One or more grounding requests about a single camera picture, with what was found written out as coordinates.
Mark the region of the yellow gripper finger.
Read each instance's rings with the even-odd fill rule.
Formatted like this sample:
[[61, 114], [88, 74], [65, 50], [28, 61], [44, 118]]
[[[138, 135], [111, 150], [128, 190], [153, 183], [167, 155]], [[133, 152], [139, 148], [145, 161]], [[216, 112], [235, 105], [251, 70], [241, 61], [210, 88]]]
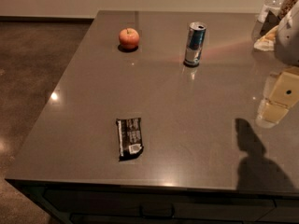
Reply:
[[260, 123], [278, 124], [299, 102], [299, 72], [272, 73], [265, 81], [260, 102]]

